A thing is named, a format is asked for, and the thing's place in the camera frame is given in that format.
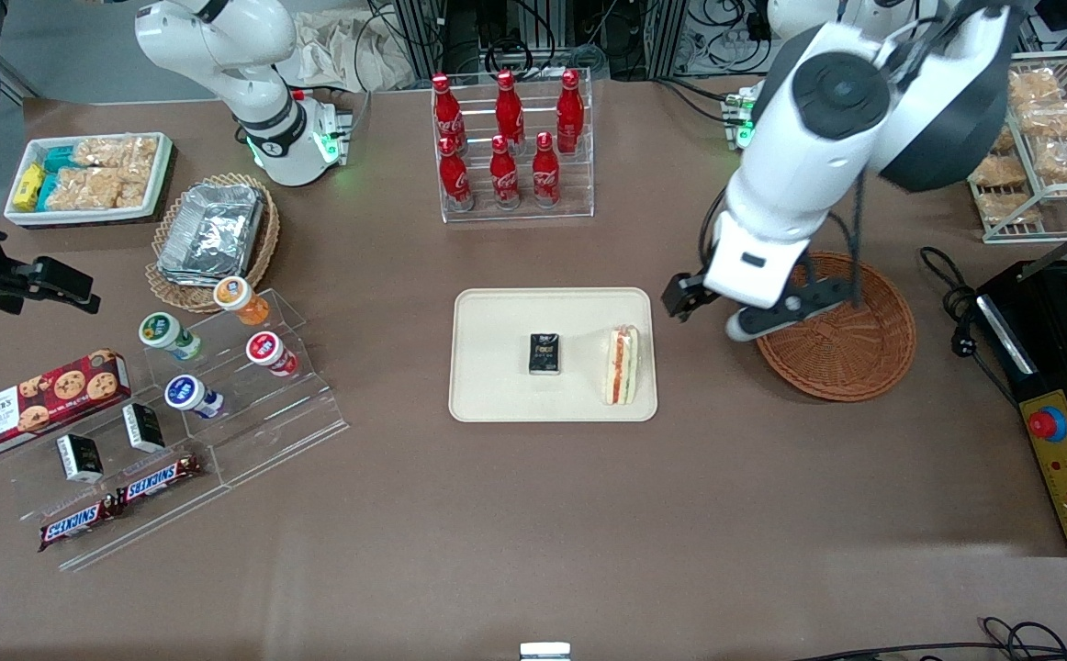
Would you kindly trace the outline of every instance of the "bottle cap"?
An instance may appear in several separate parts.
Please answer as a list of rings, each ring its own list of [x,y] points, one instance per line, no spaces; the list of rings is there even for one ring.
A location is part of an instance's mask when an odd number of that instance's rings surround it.
[[[248,360],[253,361],[253,363],[267,367],[267,365],[281,360],[283,352],[285,352],[285,344],[281,342],[276,333],[269,333],[268,330],[261,330],[260,333],[256,333],[252,335],[251,340],[248,340]]]
[[[214,304],[227,312],[243,310],[249,301],[252,301],[252,287],[243,278],[228,276],[214,286]]]
[[[160,350],[175,342],[180,331],[181,326],[177,318],[164,312],[156,312],[143,318],[141,326],[138,327],[138,339],[147,347]]]
[[[190,374],[180,374],[170,380],[165,400],[172,409],[191,410],[203,402],[203,395],[207,392],[203,381],[194,379]]]

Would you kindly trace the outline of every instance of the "brown table surface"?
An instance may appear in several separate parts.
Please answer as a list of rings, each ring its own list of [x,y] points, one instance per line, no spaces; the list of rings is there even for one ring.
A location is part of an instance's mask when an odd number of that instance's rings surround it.
[[[443,225],[427,93],[375,96],[350,167],[273,187],[266,284],[309,321],[352,429],[79,573],[34,553],[0,481],[0,658],[449,660],[568,640],[580,660],[780,660],[982,640],[988,614],[1067,639],[1067,557],[1018,414],[951,355],[940,283],[917,261],[940,247],[976,285],[1042,248],[980,243],[962,186],[869,187],[865,259],[920,337],[878,400],[791,389],[726,339],[726,302],[684,325],[656,304],[651,422],[453,422],[462,289],[634,285],[655,300],[695,266],[733,162],[721,129],[650,83],[602,84],[596,104],[596,215],[570,225]],[[176,192],[264,176],[216,101],[27,110],[31,137],[164,131]],[[160,309],[142,274],[154,225],[0,226],[10,254],[67,261],[103,298],[96,317],[0,313],[0,389],[136,348]],[[831,229],[816,241],[841,248]]]

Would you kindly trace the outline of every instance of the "coca-cola bottle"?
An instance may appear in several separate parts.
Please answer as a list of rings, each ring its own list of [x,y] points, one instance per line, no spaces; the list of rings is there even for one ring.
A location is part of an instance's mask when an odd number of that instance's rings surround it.
[[[450,213],[466,213],[475,204],[467,185],[467,168],[457,155],[457,142],[440,139],[440,183],[445,188],[445,205]]]
[[[578,70],[562,74],[562,93],[558,96],[558,152],[574,154],[583,135],[583,97],[578,94]]]
[[[464,135],[464,116],[459,110],[457,96],[452,96],[448,76],[437,73],[431,77],[431,88],[436,91],[436,127],[441,138],[451,138],[457,145],[459,155],[467,152],[467,138]]]
[[[492,137],[492,192],[497,198],[497,206],[505,210],[516,209],[522,204],[522,194],[517,191],[517,164],[509,154],[509,142],[504,135]]]
[[[534,155],[534,201],[544,209],[558,204],[558,155],[554,154],[554,137],[550,130],[537,135]]]
[[[510,154],[524,154],[525,112],[517,92],[513,92],[513,72],[500,69],[497,89],[497,130],[507,141]]]

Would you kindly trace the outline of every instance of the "blue package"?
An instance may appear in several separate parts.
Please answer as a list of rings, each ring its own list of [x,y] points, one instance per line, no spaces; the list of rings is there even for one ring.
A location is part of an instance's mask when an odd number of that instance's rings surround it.
[[[77,167],[73,161],[74,147],[51,147],[43,156],[43,171],[55,174],[63,167]]]
[[[55,191],[57,183],[54,174],[43,177],[43,186],[39,186],[39,200],[35,202],[35,210],[38,213],[46,213],[48,210],[48,195],[51,195],[51,192]]]

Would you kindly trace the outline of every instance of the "aluminum foil container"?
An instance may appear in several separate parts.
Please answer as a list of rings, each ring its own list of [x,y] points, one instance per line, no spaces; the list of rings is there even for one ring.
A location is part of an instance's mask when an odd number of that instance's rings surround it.
[[[246,276],[264,209],[264,195],[251,186],[194,186],[170,223],[159,272],[176,285],[193,287]]]

